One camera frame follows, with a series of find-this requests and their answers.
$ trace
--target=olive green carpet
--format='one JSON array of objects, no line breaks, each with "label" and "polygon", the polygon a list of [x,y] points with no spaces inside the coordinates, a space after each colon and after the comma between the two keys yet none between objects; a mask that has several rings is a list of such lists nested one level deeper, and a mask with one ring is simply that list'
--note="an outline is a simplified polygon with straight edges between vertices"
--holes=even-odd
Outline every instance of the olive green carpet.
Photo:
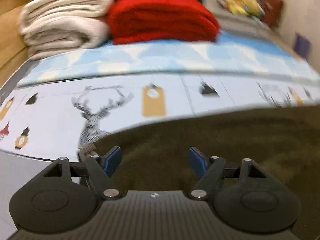
[{"label": "olive green carpet", "polygon": [[101,155],[121,147],[112,180],[122,190],[190,190],[197,180],[187,160],[193,146],[229,162],[252,158],[300,198],[293,232],[303,240],[320,235],[320,106],[156,123],[109,135],[96,146]]}]

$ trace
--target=dark red item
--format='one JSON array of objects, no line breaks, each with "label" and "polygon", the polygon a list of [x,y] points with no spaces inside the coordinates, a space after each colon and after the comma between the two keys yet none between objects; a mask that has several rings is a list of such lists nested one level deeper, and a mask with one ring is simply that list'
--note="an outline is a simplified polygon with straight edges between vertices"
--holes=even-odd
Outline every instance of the dark red item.
[{"label": "dark red item", "polygon": [[269,28],[277,27],[284,6],[284,1],[261,0],[261,6],[266,14],[265,17],[262,19],[262,22],[267,24]]},{"label": "dark red item", "polygon": [[9,135],[9,124],[7,124],[7,125],[5,126],[5,128],[3,128],[3,129],[0,131],[0,134]]},{"label": "dark red item", "polygon": [[107,23],[114,44],[157,39],[215,41],[216,18],[197,0],[118,0]]}]

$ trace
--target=deer antlers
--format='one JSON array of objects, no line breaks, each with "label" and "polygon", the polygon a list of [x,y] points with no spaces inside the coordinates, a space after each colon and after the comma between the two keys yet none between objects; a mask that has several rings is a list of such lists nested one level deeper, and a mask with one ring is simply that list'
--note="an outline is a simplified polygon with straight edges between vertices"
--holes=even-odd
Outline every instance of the deer antlers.
[{"label": "deer antlers", "polygon": [[[281,107],[281,103],[279,101],[276,101],[274,100],[274,98],[272,96],[270,96],[270,98],[268,98],[268,96],[265,94],[264,90],[263,90],[263,87],[258,83],[258,86],[260,87],[261,89],[261,92],[259,91],[259,94],[262,98],[264,98],[268,103],[273,103],[276,107]],[[290,96],[288,93],[283,93],[284,94],[284,97],[283,97],[283,100],[284,100],[284,104],[285,106],[291,106],[292,103],[291,103],[291,99],[290,99]]]},{"label": "deer antlers", "polygon": [[87,106],[89,100],[85,99],[83,104],[80,103],[81,96],[77,98],[71,98],[71,102],[74,107],[78,108],[80,111],[85,112],[86,114],[91,114],[90,108]]},{"label": "deer antlers", "polygon": [[108,105],[101,107],[100,110],[98,111],[98,113],[97,113],[98,116],[105,117],[106,115],[109,114],[109,110],[120,107],[120,106],[124,105],[125,103],[128,103],[133,98],[132,93],[130,93],[127,97],[125,97],[118,89],[116,89],[116,90],[117,90],[118,94],[120,95],[119,100],[117,100],[115,103],[113,103],[113,100],[109,99]]}]

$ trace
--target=white folded towel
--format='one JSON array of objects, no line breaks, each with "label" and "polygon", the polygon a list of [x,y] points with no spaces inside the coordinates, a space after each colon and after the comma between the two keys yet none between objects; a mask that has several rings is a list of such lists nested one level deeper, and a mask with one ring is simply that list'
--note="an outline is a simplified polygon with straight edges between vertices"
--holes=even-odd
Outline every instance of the white folded towel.
[{"label": "white folded towel", "polygon": [[95,48],[108,38],[106,23],[78,16],[61,16],[33,23],[28,29],[23,39],[30,46],[31,60],[75,49]]},{"label": "white folded towel", "polygon": [[20,34],[31,25],[60,16],[99,17],[107,14],[113,0],[34,0],[24,6],[20,15]]}]

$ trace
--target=blue gripper pad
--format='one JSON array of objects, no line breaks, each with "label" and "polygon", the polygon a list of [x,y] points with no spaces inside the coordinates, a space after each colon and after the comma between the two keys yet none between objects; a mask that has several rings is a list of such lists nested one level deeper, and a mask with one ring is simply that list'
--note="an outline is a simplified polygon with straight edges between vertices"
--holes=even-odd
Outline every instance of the blue gripper pad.
[{"label": "blue gripper pad", "polygon": [[209,168],[209,158],[203,155],[197,148],[191,147],[188,151],[188,160],[196,175],[201,178]]},{"label": "blue gripper pad", "polygon": [[103,171],[111,178],[112,174],[119,167],[122,160],[121,148],[116,146],[113,147],[107,154],[101,158],[100,165]]}]

